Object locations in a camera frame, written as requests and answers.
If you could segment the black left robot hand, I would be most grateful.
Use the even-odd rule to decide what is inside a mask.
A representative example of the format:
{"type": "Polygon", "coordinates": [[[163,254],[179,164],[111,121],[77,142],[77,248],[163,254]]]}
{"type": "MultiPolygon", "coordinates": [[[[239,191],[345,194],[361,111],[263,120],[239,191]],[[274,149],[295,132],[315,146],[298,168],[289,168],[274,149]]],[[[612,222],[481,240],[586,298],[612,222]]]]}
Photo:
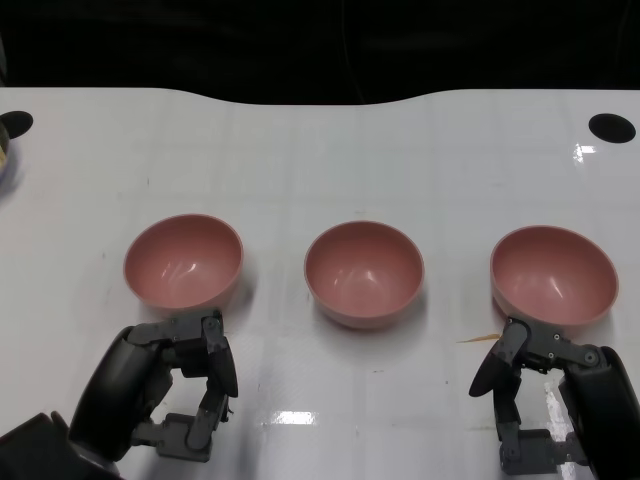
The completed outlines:
{"type": "Polygon", "coordinates": [[[121,460],[133,446],[161,457],[206,463],[213,434],[229,419],[238,395],[234,358],[222,313],[193,311],[158,323],[123,329],[91,376],[68,438],[81,453],[103,462],[121,460]],[[151,415],[173,385],[173,370],[203,378],[206,390],[195,415],[151,415]]]}

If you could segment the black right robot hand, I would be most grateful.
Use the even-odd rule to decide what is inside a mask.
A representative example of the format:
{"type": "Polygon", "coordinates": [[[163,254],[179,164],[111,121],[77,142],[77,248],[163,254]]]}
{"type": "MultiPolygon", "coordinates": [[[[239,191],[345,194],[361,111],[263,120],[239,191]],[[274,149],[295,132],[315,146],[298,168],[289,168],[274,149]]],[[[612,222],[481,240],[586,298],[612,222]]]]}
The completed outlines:
{"type": "Polygon", "coordinates": [[[551,324],[511,317],[469,389],[474,398],[487,393],[505,474],[551,474],[573,462],[597,479],[638,478],[639,402],[612,348],[575,344],[551,324]],[[564,440],[546,429],[522,429],[516,396],[524,369],[563,372],[559,391],[573,427],[564,440]]]}

